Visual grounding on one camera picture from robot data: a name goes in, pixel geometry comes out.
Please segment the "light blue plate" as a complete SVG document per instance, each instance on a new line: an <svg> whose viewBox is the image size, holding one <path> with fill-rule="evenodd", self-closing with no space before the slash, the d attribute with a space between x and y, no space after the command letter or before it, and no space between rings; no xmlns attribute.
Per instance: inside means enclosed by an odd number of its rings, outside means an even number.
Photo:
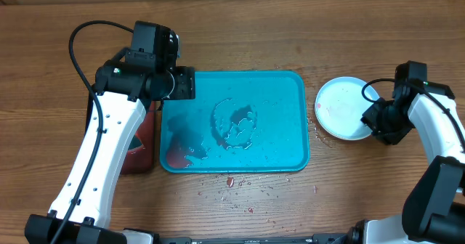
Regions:
<svg viewBox="0 0 465 244"><path fill-rule="evenodd" d="M362 121L363 113L373 104L362 96L366 82L343 76L324 84L315 99L319 124L332 136L343 140L361 140L371 135Z"/></svg>

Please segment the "dark green sponge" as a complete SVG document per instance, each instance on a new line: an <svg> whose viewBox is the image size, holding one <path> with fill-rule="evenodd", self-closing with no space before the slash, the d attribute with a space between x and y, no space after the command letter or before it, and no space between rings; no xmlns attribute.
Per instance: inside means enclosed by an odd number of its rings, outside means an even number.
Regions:
<svg viewBox="0 0 465 244"><path fill-rule="evenodd" d="M130 141L128 151L136 150L140 147L143 147L143 143L140 141L140 138L138 136L134 136Z"/></svg>

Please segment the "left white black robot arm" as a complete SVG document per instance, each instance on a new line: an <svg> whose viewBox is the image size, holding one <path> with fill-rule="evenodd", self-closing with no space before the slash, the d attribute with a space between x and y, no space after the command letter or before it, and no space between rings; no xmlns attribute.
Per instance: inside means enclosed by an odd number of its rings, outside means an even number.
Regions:
<svg viewBox="0 0 465 244"><path fill-rule="evenodd" d="M179 36L170 28L137 21L132 42L95 74L93 101L75 163L45 216L25 225L29 243L159 243L154 232L109 228L113 195L130 143L150 105L195 98L195 71L178 66Z"/></svg>

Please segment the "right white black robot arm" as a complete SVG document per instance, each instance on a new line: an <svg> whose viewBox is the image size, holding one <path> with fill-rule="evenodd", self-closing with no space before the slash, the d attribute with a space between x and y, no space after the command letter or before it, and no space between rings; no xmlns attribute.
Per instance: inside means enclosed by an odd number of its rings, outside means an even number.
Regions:
<svg viewBox="0 0 465 244"><path fill-rule="evenodd" d="M429 163L407 197L402 213L363 220L337 243L463 243L464 127L449 86L428 81L427 66L408 61L395 69L392 99L372 100L361 121L386 145L411 129L421 139Z"/></svg>

